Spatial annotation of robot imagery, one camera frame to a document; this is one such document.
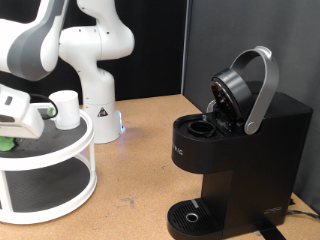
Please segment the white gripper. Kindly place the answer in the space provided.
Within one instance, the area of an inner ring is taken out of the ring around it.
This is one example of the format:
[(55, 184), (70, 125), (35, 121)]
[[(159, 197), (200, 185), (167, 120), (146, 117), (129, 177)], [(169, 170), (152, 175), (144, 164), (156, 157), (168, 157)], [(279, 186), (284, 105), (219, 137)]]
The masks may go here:
[(44, 121), (39, 111), (32, 105), (19, 123), (1, 123), (0, 136), (38, 139), (44, 130)]

